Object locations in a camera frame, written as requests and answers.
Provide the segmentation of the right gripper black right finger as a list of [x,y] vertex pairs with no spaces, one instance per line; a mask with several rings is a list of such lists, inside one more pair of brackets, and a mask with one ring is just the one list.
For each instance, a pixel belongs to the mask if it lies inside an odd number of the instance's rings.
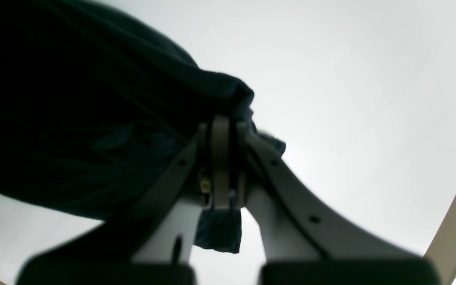
[[437,285],[431,263],[324,204],[244,122],[234,127],[238,202],[259,225],[259,285]]

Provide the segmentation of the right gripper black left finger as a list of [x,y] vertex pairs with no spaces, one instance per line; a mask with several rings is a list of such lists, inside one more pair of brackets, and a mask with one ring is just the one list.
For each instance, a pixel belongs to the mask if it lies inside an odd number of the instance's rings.
[[194,285],[188,260],[203,209],[230,208],[230,120],[193,141],[134,204],[28,261],[19,285]]

